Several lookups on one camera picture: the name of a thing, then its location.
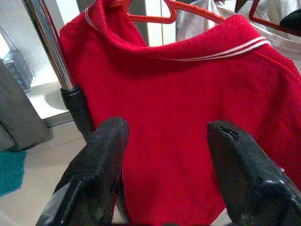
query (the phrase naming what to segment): white stripe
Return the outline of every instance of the white stripe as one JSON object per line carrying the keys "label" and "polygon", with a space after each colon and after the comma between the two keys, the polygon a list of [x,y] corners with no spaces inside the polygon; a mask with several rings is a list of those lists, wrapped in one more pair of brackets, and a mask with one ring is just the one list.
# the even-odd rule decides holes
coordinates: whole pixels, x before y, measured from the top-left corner
{"label": "white stripe", "polygon": [[88,13],[89,7],[85,9],[85,18],[88,24],[90,24],[94,29],[98,30],[96,28],[96,26],[92,23],[90,17],[89,17],[89,13]]}
{"label": "white stripe", "polygon": [[[98,29],[96,28],[96,26],[93,24],[93,22],[91,21],[90,17],[89,17],[89,13],[88,13],[88,8],[86,8],[85,10],[85,18],[86,21],[88,22],[89,25],[91,25],[94,29],[96,29],[98,31]],[[186,58],[186,59],[169,59],[169,58],[160,58],[160,57],[156,57],[157,59],[162,59],[162,60],[172,60],[172,61],[182,61],[182,62],[192,62],[192,61],[203,61],[203,60],[214,60],[214,59],[221,59],[221,58],[227,58],[227,57],[233,57],[233,56],[237,56],[243,53],[246,53],[248,51],[251,51],[255,48],[258,48],[262,45],[265,44],[269,44],[271,45],[271,43],[269,41],[267,41],[264,37],[257,37],[253,40],[250,40],[240,46],[236,46],[234,48],[228,49],[226,51],[223,52],[219,52],[219,53],[215,53],[215,54],[211,54],[208,56],[200,56],[200,57],[195,57],[195,58]]]}

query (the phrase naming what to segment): orange hanger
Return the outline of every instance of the orange hanger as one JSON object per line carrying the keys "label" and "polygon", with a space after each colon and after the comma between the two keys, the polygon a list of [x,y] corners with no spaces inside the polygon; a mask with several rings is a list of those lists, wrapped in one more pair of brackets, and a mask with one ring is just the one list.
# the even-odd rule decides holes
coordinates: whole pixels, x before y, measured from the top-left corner
{"label": "orange hanger", "polygon": [[200,8],[198,6],[193,6],[187,3],[175,1],[175,0],[164,0],[164,2],[167,4],[169,8],[170,17],[132,15],[129,14],[128,12],[131,2],[132,0],[115,0],[113,1],[113,3],[111,3],[110,7],[122,6],[124,15],[128,20],[141,21],[141,22],[171,24],[177,19],[177,11],[176,11],[177,9],[200,15],[216,23],[220,23],[225,19],[224,17],[218,16],[215,13],[209,12],[206,9]]}
{"label": "orange hanger", "polygon": [[293,35],[296,35],[296,36],[301,36],[301,32],[292,31],[292,30],[289,30],[285,27],[282,27],[280,24],[276,24],[276,23],[273,23],[271,21],[263,20],[261,18],[255,17],[254,14],[255,14],[255,11],[256,11],[256,8],[258,6],[259,1],[260,0],[254,0],[254,2],[253,2],[253,5],[252,5],[251,10],[250,10],[250,14],[249,14],[249,18],[250,18],[251,21],[254,21],[254,22],[262,24],[262,25],[265,25],[267,27],[274,28],[274,29],[282,31],[282,32],[286,32],[286,33],[293,34]]}

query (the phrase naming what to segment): collar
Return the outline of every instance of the collar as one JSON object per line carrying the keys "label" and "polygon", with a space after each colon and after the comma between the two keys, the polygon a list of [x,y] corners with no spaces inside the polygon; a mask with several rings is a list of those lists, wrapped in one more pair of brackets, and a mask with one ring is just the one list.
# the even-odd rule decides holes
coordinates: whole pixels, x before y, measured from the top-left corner
{"label": "collar", "polygon": [[175,61],[198,61],[232,57],[269,44],[244,16],[234,15],[187,40],[159,47],[137,46],[120,38],[108,26],[107,18],[125,20],[136,29],[134,23],[125,19],[122,8],[108,7],[112,1],[97,0],[86,9],[85,19],[110,45],[124,52]]}

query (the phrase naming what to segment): floor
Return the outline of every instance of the floor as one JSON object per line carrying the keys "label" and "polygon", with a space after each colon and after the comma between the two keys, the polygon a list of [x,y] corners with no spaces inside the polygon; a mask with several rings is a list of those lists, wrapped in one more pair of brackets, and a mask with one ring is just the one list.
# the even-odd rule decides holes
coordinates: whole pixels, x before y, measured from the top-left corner
{"label": "floor", "polygon": [[[0,197],[0,226],[34,226],[69,162],[85,146],[73,122],[52,131],[51,141],[28,150],[22,188]],[[122,223],[117,209],[113,222]]]}
{"label": "floor", "polygon": [[67,112],[58,81],[32,86],[26,93],[41,119],[46,119]]}

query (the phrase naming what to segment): teal towel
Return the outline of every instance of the teal towel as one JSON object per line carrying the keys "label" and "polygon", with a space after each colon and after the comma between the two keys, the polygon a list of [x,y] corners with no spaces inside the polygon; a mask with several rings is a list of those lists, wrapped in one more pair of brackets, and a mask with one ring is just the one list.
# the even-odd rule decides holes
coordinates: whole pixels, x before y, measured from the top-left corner
{"label": "teal towel", "polygon": [[0,152],[0,196],[21,188],[26,151]]}

